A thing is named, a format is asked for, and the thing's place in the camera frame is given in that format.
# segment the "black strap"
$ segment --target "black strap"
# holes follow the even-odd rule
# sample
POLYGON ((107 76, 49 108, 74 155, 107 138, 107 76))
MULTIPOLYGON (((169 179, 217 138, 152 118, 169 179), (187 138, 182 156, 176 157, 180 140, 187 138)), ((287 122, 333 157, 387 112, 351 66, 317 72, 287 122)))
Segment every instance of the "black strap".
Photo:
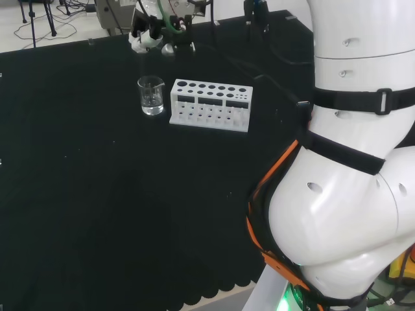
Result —
POLYGON ((372 283, 372 285, 365 291, 362 295, 350 298, 350 299, 337 299, 337 298, 330 298, 321 295, 316 290, 305 290, 302 287, 295 286, 295 289, 301 291, 301 294, 304 297, 306 297, 308 300, 322 306, 349 306, 354 307, 359 305, 366 297, 368 296, 370 290, 372 289, 373 285, 375 283, 372 283))
POLYGON ((403 109, 415 105, 415 87, 402 91, 378 89, 376 92, 342 92, 314 89, 313 103, 320 107, 374 112, 377 115, 388 115, 392 110, 403 109), (382 98, 386 96, 382 107, 382 98))
POLYGON ((310 132, 307 129, 308 120, 311 118, 309 106, 308 102, 299 102, 297 104, 297 112, 301 122, 300 129, 297 132, 297 140, 304 148, 370 175, 376 175, 381 171, 385 163, 384 159, 352 149, 310 132))

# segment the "black cable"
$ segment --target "black cable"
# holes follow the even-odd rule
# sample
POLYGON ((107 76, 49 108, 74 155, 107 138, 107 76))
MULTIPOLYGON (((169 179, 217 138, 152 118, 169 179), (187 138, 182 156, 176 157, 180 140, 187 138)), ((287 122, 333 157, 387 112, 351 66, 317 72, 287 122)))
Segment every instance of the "black cable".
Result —
MULTIPOLYGON (((41 41, 41 40, 43 40, 43 39, 46 39, 46 40, 49 40, 49 41, 51 41, 51 40, 55 40, 55 39, 66 39, 66 38, 69 38, 69 37, 71 37, 71 36, 73 36, 74 34, 76 34, 77 32, 78 32, 78 30, 77 30, 77 28, 74 26, 74 25, 72 25, 72 24, 70 24, 70 23, 65 23, 65 22, 62 22, 62 21, 58 21, 57 19, 56 19, 56 17, 58 17, 58 16, 55 16, 55 15, 52 15, 52 17, 53 17, 53 20, 55 20, 56 22, 58 22, 58 23, 61 23, 61 24, 63 24, 62 26, 60 26, 60 27, 57 27, 56 29, 60 29, 60 28, 62 28, 64 25, 69 25, 69 26, 71 26, 73 29, 74 29, 74 32, 72 32, 70 35, 68 35, 68 36, 66 36, 66 37, 53 37, 53 38, 46 38, 50 33, 51 33, 51 31, 49 31, 46 35, 44 35, 43 37, 40 37, 40 38, 36 38, 36 43, 38 43, 39 41, 41 41)), ((22 29, 24 26, 28 26, 28 25, 30 25, 30 24, 24 24, 23 26, 20 26, 15 32, 14 32, 14 34, 19 38, 19 39, 22 39, 22 40, 31 40, 32 38, 23 38, 23 37, 21 37, 21 36, 19 36, 18 34, 17 34, 17 32, 20 30, 20 29, 22 29)), ((33 43, 31 43, 31 44, 28 44, 28 45, 26 45, 26 46, 24 46, 23 48, 22 48, 22 50, 24 50, 24 49, 26 49, 27 47, 30 47, 31 45, 33 45, 33 43)))
POLYGON ((393 296, 396 294, 399 286, 402 283, 403 275, 405 273, 405 268, 407 266, 407 261, 408 261, 408 258, 410 256, 411 249, 412 249, 412 247, 408 248, 408 250, 405 252, 405 256, 403 257, 401 271, 399 273, 399 277, 397 278, 396 285, 395 285, 394 289, 392 290, 392 292, 388 296, 383 297, 383 298, 369 299, 368 300, 368 308, 373 307, 373 306, 382 305, 383 303, 387 302, 389 299, 393 298, 393 296))
POLYGON ((312 65, 312 62, 292 62, 288 59, 286 59, 284 56, 282 56, 272 45, 269 46, 270 52, 281 62, 287 64, 287 65, 312 65))
POLYGON ((110 8, 110 11, 111 11, 112 17, 114 18, 114 21, 115 21, 115 23, 117 24, 117 28, 119 29, 119 31, 121 31, 121 34, 124 34, 123 29, 122 29, 122 28, 121 28, 121 26, 119 25, 118 20, 117 20, 117 18, 116 18, 116 16, 115 16, 115 14, 114 14, 114 11, 112 10, 112 7, 110 6, 110 3, 108 2, 108 0, 105 0, 105 1, 106 1, 106 5, 108 5, 108 8, 110 8))
POLYGON ((213 46, 217 47, 218 42, 216 39, 216 25, 215 25, 215 17, 214 17, 214 13, 213 13, 213 0, 210 0, 211 4, 210 4, 210 31, 212 33, 212 40, 213 40, 213 46))
MULTIPOLYGON (((88 5, 88 4, 89 4, 89 0, 88 0, 87 3, 82 3, 82 2, 80 2, 78 0, 69 0, 69 2, 66 2, 66 5, 67 5, 68 8, 72 8, 73 10, 79 10, 80 8, 82 8, 82 10, 79 10, 79 11, 70 13, 69 16, 74 16, 77 13, 80 13, 80 12, 85 11, 86 5, 88 5)), ((58 5, 58 6, 56 6, 56 9, 59 12, 61 12, 63 15, 67 15, 64 11, 62 11, 60 9, 60 8, 63 8, 63 7, 65 7, 65 6, 64 5, 58 5)))
POLYGON ((191 3, 192 5, 195 6, 207 6, 210 5, 213 1, 209 0, 209 1, 194 1, 194 0, 187 0, 188 3, 191 3))
POLYGON ((254 82, 257 82, 258 80, 260 80, 262 78, 268 79, 270 82, 272 82, 281 91, 282 95, 288 101, 292 102, 293 104, 296 104, 297 102, 300 101, 299 98, 293 92, 291 92, 290 90, 283 87, 274 78, 272 78, 270 75, 264 73, 263 70, 260 67, 254 65, 253 63, 246 62, 246 61, 243 61, 243 60, 238 60, 236 58, 226 56, 224 53, 220 52, 218 49, 216 49, 214 47, 211 47, 210 45, 205 45, 205 44, 202 44, 202 43, 198 43, 198 45, 202 46, 202 47, 207 47, 207 48, 219 53, 219 55, 221 55, 231 65, 233 65, 234 68, 236 68, 244 76, 248 77, 249 79, 253 80, 254 82), (250 69, 253 69, 253 70, 257 71, 259 73, 259 75, 252 76, 248 71, 243 69, 240 65, 243 65, 247 68, 250 68, 250 69))
MULTIPOLYGON (((36 18, 34 18, 33 19, 33 21, 36 21, 38 18, 42 18, 42 17, 45 17, 46 16, 46 14, 45 15, 42 15, 42 16, 38 16, 38 17, 36 17, 36 18)), ((19 30, 20 29, 22 29, 23 27, 26 27, 26 26, 29 26, 29 25, 31 25, 32 24, 32 22, 30 22, 30 23, 26 23, 26 24, 23 24, 22 26, 20 26, 17 30, 15 30, 14 32, 13 32, 13 34, 16 36, 16 37, 18 37, 19 39, 22 39, 22 40, 33 40, 33 38, 32 37, 30 37, 30 38, 22 38, 21 36, 19 36, 18 35, 18 32, 19 32, 19 30)))
POLYGON ((140 5, 140 8, 142 9, 142 11, 143 11, 143 13, 144 13, 145 17, 147 18, 147 20, 149 20, 149 19, 150 19, 150 17, 148 16, 147 11, 145 10, 145 8, 144 8, 143 4, 141 3, 141 0, 137 0, 137 1, 138 1, 138 4, 140 5))
MULTIPOLYGON (((411 291, 412 290, 403 290, 403 291, 397 292, 392 297, 392 299, 395 301, 395 305, 397 305, 397 306, 415 306, 415 303, 403 303, 403 302, 401 302, 402 300, 404 300, 404 298, 406 298, 406 296, 409 293, 411 293, 411 291)), ((370 293, 374 294, 378 298, 385 299, 385 296, 382 296, 381 294, 379 294, 378 292, 376 292, 373 289, 370 290, 370 293)))

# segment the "strap buckle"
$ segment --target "strap buckle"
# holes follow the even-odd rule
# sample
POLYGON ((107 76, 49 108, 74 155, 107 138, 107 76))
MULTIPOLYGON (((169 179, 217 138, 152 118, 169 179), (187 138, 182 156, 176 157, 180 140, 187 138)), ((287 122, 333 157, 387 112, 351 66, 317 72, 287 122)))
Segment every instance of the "strap buckle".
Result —
POLYGON ((377 115, 388 115, 394 107, 394 92, 391 89, 378 89, 376 93, 381 95, 381 102, 374 111, 377 115))

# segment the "white floor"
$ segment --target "white floor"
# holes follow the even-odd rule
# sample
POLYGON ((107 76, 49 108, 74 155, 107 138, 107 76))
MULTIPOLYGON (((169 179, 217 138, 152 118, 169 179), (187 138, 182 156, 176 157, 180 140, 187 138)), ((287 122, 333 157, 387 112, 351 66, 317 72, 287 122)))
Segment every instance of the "white floor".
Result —
MULTIPOLYGON (((99 24, 98 18, 96 16, 88 17, 85 12, 82 12, 74 15, 73 17, 70 17, 69 19, 66 19, 68 16, 59 12, 56 9, 57 5, 59 5, 58 0, 55 0, 51 5, 52 14, 56 16, 55 19, 64 23, 70 23, 77 29, 77 33, 66 39, 62 39, 61 37, 67 37, 70 34, 74 33, 75 30, 70 25, 61 24, 55 20, 54 25, 58 34, 55 39, 53 39, 53 37, 50 35, 51 30, 49 28, 47 18, 44 16, 45 9, 43 5, 34 3, 33 11, 35 12, 36 17, 44 16, 34 21, 36 37, 41 38, 49 33, 46 38, 53 39, 42 39, 37 43, 37 46, 43 47, 45 45, 53 45, 72 41, 87 40, 88 38, 95 39, 108 36, 107 31, 101 28, 101 25, 99 24)), ((27 3, 23 3, 23 8, 25 10, 26 20, 28 21, 27 24, 23 24, 20 6, 17 0, 0 0, 0 52, 15 51, 23 48, 29 49, 33 47, 33 45, 31 45, 32 29, 30 25, 29 5, 27 3), (28 38, 27 40, 19 39, 13 33, 22 25, 27 26, 19 30, 18 35, 22 38, 28 38)))
MULTIPOLYGON (((87 1, 88 0, 80 0, 80 2, 84 3, 87 3, 87 1)), ((243 0, 218 1, 215 5, 215 19, 224 19, 243 15, 242 3, 243 0)), ((44 16, 34 21, 36 37, 41 38, 47 35, 46 38, 53 39, 42 39, 37 43, 37 46, 42 47, 45 45, 54 45, 72 41, 87 40, 89 38, 95 39, 108 36, 107 31, 101 28, 101 25, 99 24, 98 18, 96 16, 87 16, 85 12, 82 12, 69 19, 66 19, 67 16, 56 9, 57 5, 59 5, 58 0, 54 0, 54 3, 51 5, 52 13, 54 16, 56 16, 55 19, 65 23, 70 23, 77 29, 77 33, 68 37, 74 33, 74 28, 71 25, 65 25, 54 21, 58 35, 55 37, 55 39, 53 39, 49 33, 50 28, 46 16, 44 16, 45 9, 43 5, 34 3, 33 10, 36 14, 36 17, 44 16)), ((27 3, 24 3, 23 6, 25 10, 26 20, 28 21, 27 24, 23 24, 18 0, 0 0, 0 52, 16 51, 33 47, 31 44, 32 30, 29 23, 29 6, 27 3), (19 39, 13 33, 22 25, 27 26, 23 27, 18 32, 18 34, 22 38, 27 38, 27 40, 19 39)), ((302 21, 306 26, 311 28, 311 18, 306 0, 273 0, 270 1, 269 7, 270 10, 288 9, 294 15, 298 16, 299 20, 302 21)), ((209 12, 207 12, 206 15, 206 17, 196 17, 193 22, 199 23, 203 21, 209 21, 209 12)))

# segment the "cable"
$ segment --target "cable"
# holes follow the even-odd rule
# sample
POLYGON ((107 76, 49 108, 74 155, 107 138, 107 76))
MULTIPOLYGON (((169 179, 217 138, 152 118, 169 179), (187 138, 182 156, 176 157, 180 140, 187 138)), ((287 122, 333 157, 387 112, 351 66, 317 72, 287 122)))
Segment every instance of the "cable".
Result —
MULTIPOLYGON (((82 3, 82 2, 80 2, 80 1, 78 1, 78 0, 69 0, 69 2, 66 2, 66 5, 67 5, 67 7, 68 8, 72 8, 73 10, 79 10, 80 8, 82 8, 82 10, 79 10, 79 11, 76 11, 76 12, 72 12, 72 13, 70 13, 70 15, 69 15, 69 17, 71 17, 71 16, 74 16, 75 14, 77 14, 77 13, 80 13, 80 12, 83 12, 83 11, 85 11, 85 9, 86 9, 86 6, 89 4, 89 0, 88 0, 88 2, 85 4, 85 3, 82 3)), ((62 7, 65 7, 64 5, 58 5, 58 6, 56 6, 56 9, 59 11, 59 12, 61 12, 63 15, 67 15, 64 11, 62 11, 60 8, 62 8, 62 7)))
MULTIPOLYGON (((33 21, 36 21, 38 18, 42 18, 42 17, 45 17, 45 16, 46 16, 46 14, 45 14, 45 15, 42 15, 42 16, 38 16, 38 17, 34 18, 34 19, 33 19, 33 21)), ((22 26, 20 26, 17 30, 15 30, 15 31, 13 32, 13 34, 14 34, 16 37, 18 37, 19 39, 22 39, 22 40, 33 40, 33 37, 30 37, 30 38, 22 38, 21 36, 19 36, 19 35, 18 35, 18 32, 19 32, 19 30, 20 30, 20 29, 22 29, 23 27, 29 26, 29 25, 31 25, 31 24, 32 24, 32 22, 29 22, 29 23, 23 24, 23 25, 22 25, 22 26)))
POLYGON ((177 17, 177 13, 174 11, 173 6, 171 5, 171 0, 169 0, 169 4, 170 4, 171 10, 173 11, 174 15, 177 17))
POLYGON ((170 19, 167 16, 167 14, 164 12, 163 6, 161 5, 161 0, 157 0, 157 4, 158 4, 158 9, 160 10, 162 16, 163 16, 163 20, 166 23, 166 28, 168 31, 172 32, 173 34, 181 34, 183 33, 182 30, 177 30, 175 29, 171 23, 170 23, 170 19))
POLYGON ((218 41, 216 38, 216 26, 215 26, 215 17, 214 12, 213 12, 213 0, 210 0, 211 4, 210 4, 210 31, 212 33, 212 41, 213 41, 213 46, 217 47, 218 45, 218 41))
MULTIPOLYGON (((62 25, 60 25, 59 27, 57 27, 56 28, 56 30, 58 30, 58 29, 61 29, 62 27, 64 27, 65 25, 69 25, 69 26, 71 26, 73 29, 74 29, 74 32, 72 32, 70 35, 68 35, 68 36, 66 36, 66 37, 53 37, 53 38, 46 38, 46 36, 48 36, 50 33, 51 33, 51 31, 49 31, 46 35, 44 35, 44 36, 42 36, 42 37, 40 37, 40 38, 37 38, 35 41, 36 41, 36 43, 37 42, 39 42, 39 41, 41 41, 41 40, 43 40, 43 39, 46 39, 46 40, 49 40, 49 41, 51 41, 51 40, 55 40, 55 39, 66 39, 66 38, 69 38, 69 37, 71 37, 71 36, 73 36, 74 34, 76 34, 77 32, 78 32, 78 30, 77 30, 77 28, 74 26, 74 25, 72 25, 72 24, 70 24, 69 22, 68 23, 64 23, 64 22, 62 22, 62 21, 58 21, 57 19, 56 19, 56 17, 57 16, 55 16, 55 15, 52 15, 52 17, 53 17, 53 20, 54 21, 56 21, 56 22, 58 22, 58 23, 61 23, 62 25)), ((21 29, 21 28, 23 28, 24 26, 27 26, 27 25, 30 25, 30 24, 24 24, 22 27, 20 27, 19 29, 21 29)), ((15 33, 15 35, 17 36, 17 37, 19 37, 20 39, 23 39, 23 40, 31 40, 32 38, 22 38, 22 37, 20 37, 19 35, 17 35, 16 33, 15 33)), ((24 46, 23 48, 21 48, 22 50, 24 50, 24 49, 26 49, 27 47, 30 47, 31 45, 33 45, 33 43, 31 43, 31 44, 28 44, 28 45, 26 45, 26 46, 24 46)))
POLYGON ((210 5, 212 0, 209 1, 194 1, 194 0, 187 0, 188 3, 191 3, 192 5, 195 6, 207 6, 210 5))
POLYGON ((282 56, 277 50, 275 50, 275 48, 272 45, 269 46, 269 49, 276 58, 278 58, 281 62, 287 65, 300 65, 301 66, 301 65, 312 65, 313 64, 312 62, 292 62, 286 59, 284 56, 282 56))
POLYGON ((285 87, 283 87, 274 78, 272 78, 270 75, 264 73, 263 70, 260 67, 254 65, 253 63, 246 62, 246 61, 243 61, 243 60, 238 60, 238 59, 233 58, 233 57, 229 57, 229 56, 225 55, 224 53, 220 52, 217 48, 211 47, 210 45, 206 45, 206 44, 203 44, 203 43, 197 43, 197 44, 198 44, 198 46, 207 47, 208 49, 211 49, 211 50, 219 53, 219 55, 221 55, 231 65, 233 65, 234 68, 236 68, 244 76, 248 77, 250 80, 253 80, 254 82, 257 82, 258 80, 260 80, 262 78, 268 79, 270 82, 272 82, 281 91, 282 95, 288 101, 292 102, 293 104, 296 104, 297 102, 300 101, 300 99, 293 92, 291 92, 289 89, 286 89, 285 87), (255 76, 252 76, 248 71, 243 69, 240 65, 243 65, 247 68, 253 69, 254 71, 257 71, 259 74, 255 75, 255 76))
POLYGON ((105 0, 105 1, 106 1, 106 4, 108 5, 108 8, 110 8, 110 11, 111 11, 112 17, 114 18, 114 21, 115 21, 115 23, 117 24, 117 28, 119 29, 119 31, 121 31, 121 34, 124 34, 123 29, 122 29, 122 28, 121 28, 121 26, 119 25, 118 20, 117 20, 117 18, 116 18, 116 16, 115 16, 115 14, 114 14, 114 11, 112 10, 112 7, 110 6, 110 3, 108 2, 108 0, 105 0))
POLYGON ((144 8, 143 4, 141 3, 141 0, 138 0, 138 4, 140 5, 140 8, 142 9, 143 14, 144 14, 144 15, 145 15, 145 17, 147 18, 147 20, 149 20, 149 19, 150 19, 150 17, 148 16, 147 11, 145 10, 145 8, 144 8))
POLYGON ((401 271, 399 273, 399 277, 397 278, 397 283, 396 283, 394 289, 392 290, 392 292, 386 297, 368 300, 368 308, 373 307, 373 306, 382 305, 383 303, 385 303, 389 299, 393 298, 393 296, 396 294, 397 289, 399 288, 399 286, 402 283, 403 275, 405 273, 405 268, 407 266, 407 261, 408 261, 411 249, 412 249, 412 247, 408 248, 408 250, 405 252, 405 256, 403 257, 403 261, 402 261, 401 271))

